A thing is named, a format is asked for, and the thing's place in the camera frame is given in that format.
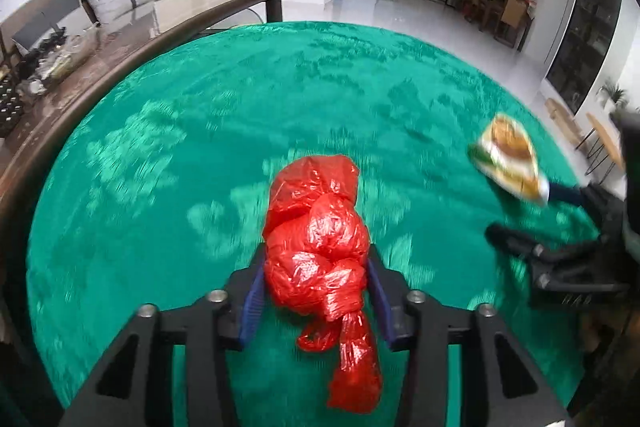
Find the white blue snack bag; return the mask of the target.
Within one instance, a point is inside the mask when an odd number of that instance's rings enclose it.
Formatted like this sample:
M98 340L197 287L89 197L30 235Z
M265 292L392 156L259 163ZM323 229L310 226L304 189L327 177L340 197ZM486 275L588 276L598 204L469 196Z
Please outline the white blue snack bag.
M549 180L539 169L535 147L519 121L496 114L468 146L468 156L481 173L512 196L548 204Z

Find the red plastic bag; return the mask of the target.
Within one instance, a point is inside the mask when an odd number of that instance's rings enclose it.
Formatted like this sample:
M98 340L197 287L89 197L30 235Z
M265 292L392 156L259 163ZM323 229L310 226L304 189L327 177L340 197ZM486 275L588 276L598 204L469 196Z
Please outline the red plastic bag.
M329 407L367 414L380 401L383 380L363 311L371 242L356 210L358 178L343 155L293 161L271 183L262 238L272 301L309 320L297 347L338 351Z

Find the round wooden stool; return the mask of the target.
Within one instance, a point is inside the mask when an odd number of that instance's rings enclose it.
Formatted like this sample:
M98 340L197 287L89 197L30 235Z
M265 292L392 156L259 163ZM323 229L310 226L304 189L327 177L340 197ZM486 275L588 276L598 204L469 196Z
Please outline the round wooden stool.
M544 101L544 106L546 106L549 117L555 126L559 128L564 138L567 139L570 144L578 146L584 134L574 121L573 116L567 112L562 104L555 101L554 98L547 98L547 100Z

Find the green potted plant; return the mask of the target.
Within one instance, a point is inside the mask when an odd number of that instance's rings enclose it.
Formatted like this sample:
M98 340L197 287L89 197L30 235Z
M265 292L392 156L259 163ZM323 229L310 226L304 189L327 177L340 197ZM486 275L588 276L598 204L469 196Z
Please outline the green potted plant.
M605 80L597 94L597 101L607 114L624 109L627 104L626 90L611 79Z

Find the dining chair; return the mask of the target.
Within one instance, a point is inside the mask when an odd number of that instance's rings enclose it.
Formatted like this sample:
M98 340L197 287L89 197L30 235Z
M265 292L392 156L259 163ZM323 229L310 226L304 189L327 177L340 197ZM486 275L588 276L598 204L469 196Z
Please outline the dining chair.
M496 23L495 39L505 46L514 48L516 38L518 38L527 15L528 2L526 0L506 0Z

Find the green tablecloth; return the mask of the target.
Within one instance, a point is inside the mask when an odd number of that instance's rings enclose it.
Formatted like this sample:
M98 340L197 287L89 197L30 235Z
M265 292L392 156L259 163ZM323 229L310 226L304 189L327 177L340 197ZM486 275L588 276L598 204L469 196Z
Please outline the green tablecloth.
M369 239L409 285L495 306L562 403L582 378L574 320L529 306L523 262L491 223L589 239L586 214L523 202L478 170L482 135L531 176L576 176L543 124L473 66L378 28L232 29L157 57L73 131L29 234L32 332L70 405L143 303L178 308L219 288L257 245L288 251Z

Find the black studded plant pot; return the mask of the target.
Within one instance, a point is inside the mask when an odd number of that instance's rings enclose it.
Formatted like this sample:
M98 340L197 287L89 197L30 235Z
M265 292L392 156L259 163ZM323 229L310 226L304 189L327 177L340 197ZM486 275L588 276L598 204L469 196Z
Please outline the black studded plant pot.
M0 83L0 138L6 139L24 115L24 104L11 76Z

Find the glass fruit bowl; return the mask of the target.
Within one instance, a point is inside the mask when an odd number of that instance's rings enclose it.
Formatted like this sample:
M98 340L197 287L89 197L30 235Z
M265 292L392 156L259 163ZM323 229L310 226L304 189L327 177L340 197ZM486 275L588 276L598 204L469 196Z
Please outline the glass fruit bowl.
M50 89L87 62L99 43L96 25L75 35L67 35L65 30L55 31L38 46L36 67L30 79Z

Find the dark long coffee table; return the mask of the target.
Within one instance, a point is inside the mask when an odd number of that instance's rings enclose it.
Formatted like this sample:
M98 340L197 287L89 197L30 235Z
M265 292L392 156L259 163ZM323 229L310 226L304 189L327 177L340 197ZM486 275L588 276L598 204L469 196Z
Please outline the dark long coffee table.
M266 20L282 20L282 0L158 0L153 11L98 39L88 60L36 102L1 151L1 210L35 184L32 179L78 121L133 70L255 5Z

